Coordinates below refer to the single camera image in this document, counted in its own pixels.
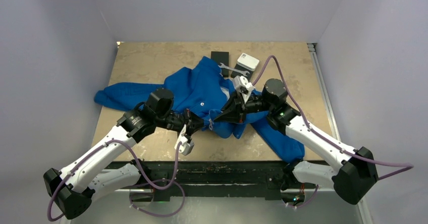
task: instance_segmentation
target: jacket sleeve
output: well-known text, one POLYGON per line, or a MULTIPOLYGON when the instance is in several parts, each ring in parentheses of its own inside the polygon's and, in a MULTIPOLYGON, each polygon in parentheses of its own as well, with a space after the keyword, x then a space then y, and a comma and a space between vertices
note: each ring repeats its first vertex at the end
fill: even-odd
POLYGON ((146 101, 150 93, 162 84, 117 83, 100 90, 94 101, 109 108, 128 111, 146 101))
POLYGON ((296 159, 302 159, 305 156, 303 144, 272 129, 266 118, 254 122, 251 125, 278 157, 285 162, 292 162, 296 159))

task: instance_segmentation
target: wooden table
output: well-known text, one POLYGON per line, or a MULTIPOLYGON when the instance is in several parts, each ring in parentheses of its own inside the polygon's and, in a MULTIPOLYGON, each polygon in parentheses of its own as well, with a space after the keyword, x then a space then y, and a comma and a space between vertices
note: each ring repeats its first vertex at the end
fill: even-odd
MULTIPOLYGON (((265 59, 275 55, 293 96, 309 121, 331 135, 322 92, 304 42, 125 42, 119 47, 109 85, 119 82, 162 84, 167 76, 180 68, 194 68, 202 56, 209 57, 211 51, 228 51, 231 67, 243 52, 260 59, 252 79, 257 77, 265 59)), ((256 89, 261 91, 269 78, 280 78, 273 60, 256 89)), ((102 108, 92 145, 109 132, 122 114, 122 111, 102 108)), ((250 124, 241 139, 233 135, 223 139, 211 131, 196 132, 192 138, 195 142, 192 153, 188 156, 180 154, 180 160, 279 160, 250 124)), ((133 150, 141 159, 172 160, 176 140, 175 132, 157 128, 133 150)), ((131 159, 131 154, 125 152, 116 160, 131 159)), ((318 160, 320 157, 306 148, 305 159, 318 160)))

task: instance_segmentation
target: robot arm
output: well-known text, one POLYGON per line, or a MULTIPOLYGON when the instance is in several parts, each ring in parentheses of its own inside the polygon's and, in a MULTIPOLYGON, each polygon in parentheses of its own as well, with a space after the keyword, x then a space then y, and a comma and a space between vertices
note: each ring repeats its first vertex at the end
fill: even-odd
POLYGON ((112 140, 119 140, 132 148, 152 134, 158 126, 179 132, 175 148, 179 147, 179 152, 184 155, 190 153, 194 145, 190 136, 201 129, 204 122, 188 109, 183 114, 172 111, 173 98, 172 92, 167 89, 156 90, 147 102, 124 113, 106 136, 84 155, 60 171, 49 169, 43 175, 50 196, 59 188, 55 203, 67 219, 81 215, 93 201, 102 196, 142 181, 135 161, 118 170, 100 174, 109 163, 127 150, 125 146, 111 142, 112 140))
POLYGON ((287 104, 288 92, 281 80, 269 79, 261 95, 254 95, 251 94, 251 90, 254 89, 251 83, 245 77, 238 77, 233 81, 236 91, 214 122, 242 123, 246 114, 268 111, 266 119, 273 129, 301 142, 328 163, 328 165, 320 165, 307 161, 294 162, 290 164, 290 177, 296 182, 314 183, 333 188, 348 203, 357 204, 378 181, 378 173, 373 163, 351 157, 345 152, 352 152, 369 159, 373 159, 372 153, 364 147, 357 150, 339 142, 309 123, 321 137, 340 146, 340 149, 316 135, 306 126, 300 112, 287 104))

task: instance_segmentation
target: blue cloth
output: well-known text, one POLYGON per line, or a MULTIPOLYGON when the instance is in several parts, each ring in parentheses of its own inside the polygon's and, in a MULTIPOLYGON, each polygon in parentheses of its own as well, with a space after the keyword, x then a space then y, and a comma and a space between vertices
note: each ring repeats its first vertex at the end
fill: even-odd
MULTIPOLYGON (((99 91, 94 100, 106 107, 128 111, 137 103, 146 101, 150 93, 159 87, 174 93, 174 110, 182 112, 189 108, 203 118, 203 131, 208 128, 209 119, 221 113, 220 109, 228 99, 224 91, 231 93, 235 90, 232 81, 222 77, 217 63, 203 57, 194 69, 182 68, 168 76, 163 84, 118 83, 99 91)), ((212 130, 222 138, 233 134, 239 139, 246 124, 250 123, 282 160, 291 162, 303 158, 303 145, 272 129, 265 119, 266 115, 267 112, 248 114, 243 124, 215 122, 212 130)))

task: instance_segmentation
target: gray floor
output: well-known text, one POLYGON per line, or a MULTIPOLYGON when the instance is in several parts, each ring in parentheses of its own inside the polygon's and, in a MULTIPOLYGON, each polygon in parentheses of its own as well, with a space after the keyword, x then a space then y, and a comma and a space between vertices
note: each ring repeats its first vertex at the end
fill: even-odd
MULTIPOLYGON (((71 223, 362 223, 358 207, 344 202, 331 191, 318 192, 310 205, 296 211, 285 208, 282 201, 265 201, 263 198, 190 197, 186 198, 178 214, 168 218, 152 217, 129 208, 128 195, 128 192, 108 195, 71 223)), ((173 197, 170 202, 151 203, 145 209, 167 214, 176 210, 181 200, 181 197, 173 197)))

